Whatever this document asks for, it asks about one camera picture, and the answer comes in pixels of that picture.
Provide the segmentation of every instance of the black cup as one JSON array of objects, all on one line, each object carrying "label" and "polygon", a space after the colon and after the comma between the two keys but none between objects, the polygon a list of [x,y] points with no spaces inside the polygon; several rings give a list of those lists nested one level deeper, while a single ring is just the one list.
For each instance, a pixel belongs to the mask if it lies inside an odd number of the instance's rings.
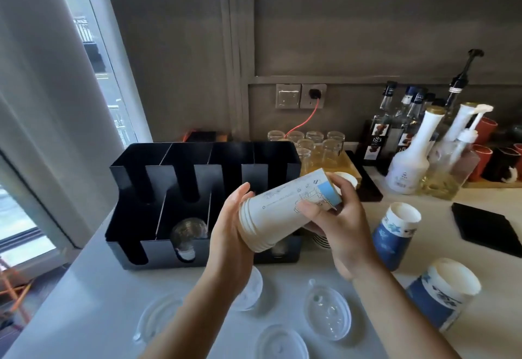
[{"label": "black cup", "polygon": [[490,161],[487,163],[482,177],[489,181],[503,181],[512,176],[512,170],[520,159],[520,154],[509,147],[493,149]]}]

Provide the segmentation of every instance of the hand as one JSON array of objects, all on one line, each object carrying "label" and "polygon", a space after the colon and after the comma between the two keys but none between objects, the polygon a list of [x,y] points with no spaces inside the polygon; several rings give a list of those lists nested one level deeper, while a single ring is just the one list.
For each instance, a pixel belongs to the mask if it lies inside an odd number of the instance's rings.
[{"label": "hand", "polygon": [[340,213],[336,215],[322,210],[306,200],[297,203],[297,208],[319,227],[314,229],[307,225],[306,228],[326,235],[337,270],[350,280],[366,265],[379,264],[379,259],[366,214],[352,184],[336,174],[328,174],[328,177],[341,189],[343,209]]},{"label": "hand", "polygon": [[217,280],[233,299],[245,288],[254,264],[254,252],[238,232],[239,206],[254,196],[254,192],[249,189],[250,183],[244,183],[225,200],[212,229],[204,272],[204,276]]}]

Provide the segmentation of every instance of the right hand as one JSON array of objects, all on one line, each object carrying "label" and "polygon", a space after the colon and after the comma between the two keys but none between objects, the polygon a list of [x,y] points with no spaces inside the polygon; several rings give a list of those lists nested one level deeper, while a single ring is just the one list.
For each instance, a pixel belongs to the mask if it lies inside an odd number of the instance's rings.
[{"label": "right hand", "polygon": [[297,203],[299,211],[324,232],[330,244],[334,263],[339,273],[350,280],[365,267],[379,264],[377,253],[369,232],[366,213],[352,184],[336,175],[328,174],[330,180],[341,189],[343,209],[336,215],[321,209],[307,200]]}]

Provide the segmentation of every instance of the gold bottle cap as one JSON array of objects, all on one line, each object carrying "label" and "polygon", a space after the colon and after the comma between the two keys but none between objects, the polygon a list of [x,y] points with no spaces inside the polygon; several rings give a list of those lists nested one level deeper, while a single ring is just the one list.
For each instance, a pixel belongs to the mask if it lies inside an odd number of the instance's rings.
[{"label": "gold bottle cap", "polygon": [[440,106],[428,106],[426,107],[426,112],[443,116],[446,114],[446,109]]}]

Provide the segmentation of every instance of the blue paper cup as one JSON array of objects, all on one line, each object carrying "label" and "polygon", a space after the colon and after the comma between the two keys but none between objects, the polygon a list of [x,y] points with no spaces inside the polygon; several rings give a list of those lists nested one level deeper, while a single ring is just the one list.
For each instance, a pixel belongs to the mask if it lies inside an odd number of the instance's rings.
[{"label": "blue paper cup", "polygon": [[386,211],[373,232],[373,244],[388,270],[399,268],[421,218],[417,209],[404,202],[394,202]]},{"label": "blue paper cup", "polygon": [[406,293],[434,327],[446,331],[481,289],[479,279],[465,265],[441,258]]}]

